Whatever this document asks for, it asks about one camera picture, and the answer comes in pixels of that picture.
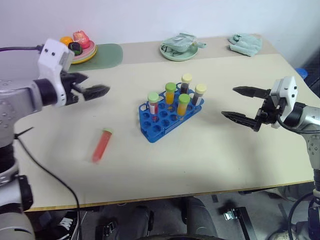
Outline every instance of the plate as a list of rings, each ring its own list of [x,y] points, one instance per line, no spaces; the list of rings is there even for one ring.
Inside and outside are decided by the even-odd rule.
[[[85,59],[88,56],[90,56],[95,50],[96,50],[96,45],[93,41],[90,40],[90,46],[86,49],[83,49],[82,53],[78,56],[75,56],[72,61],[77,62],[82,59]]]
[[[169,59],[171,61],[176,61],[176,62],[182,62],[182,61],[192,59],[197,54],[197,52],[198,52],[198,47],[191,45],[187,51],[182,52],[178,55],[175,55],[175,54],[173,54],[173,51],[171,48],[166,47],[162,44],[160,45],[160,53],[166,59]]]
[[[97,50],[98,50],[98,46],[95,46],[94,52],[93,52],[91,55],[89,55],[89,56],[86,57],[86,58],[80,59],[80,60],[78,60],[78,61],[72,61],[71,64],[81,64],[81,63],[84,63],[84,62],[92,59],[92,58],[96,55]]]

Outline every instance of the test tube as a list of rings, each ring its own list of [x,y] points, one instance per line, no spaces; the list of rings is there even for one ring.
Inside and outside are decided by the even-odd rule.
[[[192,98],[191,103],[194,106],[198,106],[201,102],[202,96],[204,95],[204,93],[207,91],[207,86],[204,84],[197,84],[195,86],[195,90],[194,90],[194,95]]]
[[[150,92],[148,94],[148,101],[149,101],[149,110],[151,114],[158,114],[158,101],[159,95],[156,92]]]
[[[186,73],[182,76],[180,94],[188,94],[189,84],[191,81],[192,81],[192,75],[190,73]]]
[[[168,82],[165,85],[165,103],[173,104],[175,99],[176,85],[173,82]]]
[[[97,163],[101,160],[102,155],[104,154],[104,151],[107,147],[107,144],[109,142],[109,139],[112,135],[112,130],[109,128],[104,128],[103,133],[100,137],[99,143],[95,148],[95,151],[92,156],[92,162]]]
[[[178,109],[176,111],[176,113],[179,115],[179,116],[184,116],[186,114],[186,111],[187,111],[187,106],[188,106],[188,103],[190,102],[190,97],[188,94],[180,94],[179,96],[179,104],[178,104]]]

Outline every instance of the table edge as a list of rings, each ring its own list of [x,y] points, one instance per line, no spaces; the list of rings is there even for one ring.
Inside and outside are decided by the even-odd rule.
[[[213,195],[213,194],[232,193],[232,192],[259,190],[259,189],[267,189],[267,188],[277,188],[277,187],[288,186],[288,185],[305,184],[305,183],[310,183],[313,181],[314,180],[306,180],[306,181],[289,182],[289,183],[285,183],[285,184],[240,188],[240,189],[232,189],[232,190],[197,192],[197,193],[178,194],[178,195],[170,195],[170,196],[158,196],[158,197],[149,197],[149,198],[138,198],[138,199],[129,199],[129,200],[120,200],[120,201],[84,203],[84,204],[80,204],[80,208],[90,208],[90,207],[98,207],[98,206],[112,205],[112,204],[125,204],[125,203],[144,202],[144,201],[161,200],[161,199],[173,199],[173,198],[181,198],[181,197],[189,197],[189,196]],[[40,206],[40,207],[32,207],[25,212],[66,210],[66,209],[75,209],[75,208],[77,208],[76,204],[74,204],[74,205],[61,205],[61,206]]]

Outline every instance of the wire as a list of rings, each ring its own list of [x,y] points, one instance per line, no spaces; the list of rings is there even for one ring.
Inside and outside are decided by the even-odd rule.
[[[0,52],[4,51],[12,51],[12,50],[38,50],[42,51],[43,45],[38,46],[8,46],[8,47],[0,47]]]
[[[77,220],[78,223],[80,222],[80,205],[79,205],[79,200],[78,197],[76,195],[76,193],[72,190],[71,187],[69,187],[64,181],[62,181],[58,176],[54,175],[52,172],[50,172],[48,169],[46,169],[44,166],[42,166],[34,157],[33,155],[30,153],[30,151],[27,149],[27,147],[25,146],[25,144],[22,142],[22,140],[19,138],[19,136],[16,137],[16,139],[19,141],[21,147],[24,149],[24,151],[26,152],[26,154],[31,158],[31,160],[42,170],[44,170],[46,173],[48,173],[49,175],[51,175],[53,178],[55,178],[58,182],[60,182],[63,186],[65,186],[73,195],[75,201],[76,201],[76,211],[77,211]],[[81,231],[81,223],[78,226],[77,229],[77,234],[79,236],[79,240],[82,240],[82,231]]]
[[[313,195],[313,192],[309,192],[305,195],[303,195],[302,197],[300,197],[292,206],[289,216],[288,216],[288,234],[289,234],[289,239],[290,240],[294,240],[293,236],[292,236],[292,230],[291,230],[291,221],[292,221],[292,216],[294,215],[294,211],[296,210],[297,206],[299,205],[299,203],[301,203],[304,199],[306,199],[307,197],[310,197],[311,195]]]
[[[88,213],[88,211],[85,211],[85,214],[83,215],[83,217],[82,217],[82,219],[81,219],[81,223],[79,224],[79,226],[82,225],[82,223],[84,222],[87,213]]]
[[[275,115],[276,116],[276,120],[278,121],[278,123],[284,128],[284,129],[287,129],[291,132],[294,132],[296,134],[320,134],[320,130],[307,130],[307,131],[303,131],[303,130],[298,130],[298,129],[295,129],[295,128],[292,128],[288,125],[285,125],[285,123],[281,120],[281,114],[278,113]]]

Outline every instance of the gray robot arm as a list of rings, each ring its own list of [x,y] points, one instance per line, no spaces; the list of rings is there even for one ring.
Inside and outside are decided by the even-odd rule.
[[[28,115],[40,112],[42,107],[55,107],[104,96],[109,87],[95,85],[80,87],[88,77],[81,73],[67,73],[74,53],[63,43],[48,39],[39,60],[39,78],[35,80],[0,79],[0,239],[33,240],[34,233],[23,211],[33,204],[28,179],[19,175],[14,157],[15,123]]]
[[[320,236],[320,108],[296,102],[298,89],[293,76],[276,81],[273,88],[268,90],[248,86],[235,87],[233,90],[247,97],[264,99],[262,107],[259,108],[255,119],[229,111],[223,111],[224,116],[256,132],[259,131],[261,124],[272,124],[274,128],[282,126],[302,135],[305,139],[314,173],[313,201],[317,204],[317,206],[311,205],[308,209],[308,231],[312,240],[318,240]],[[288,229],[290,236],[291,221],[288,222]]]

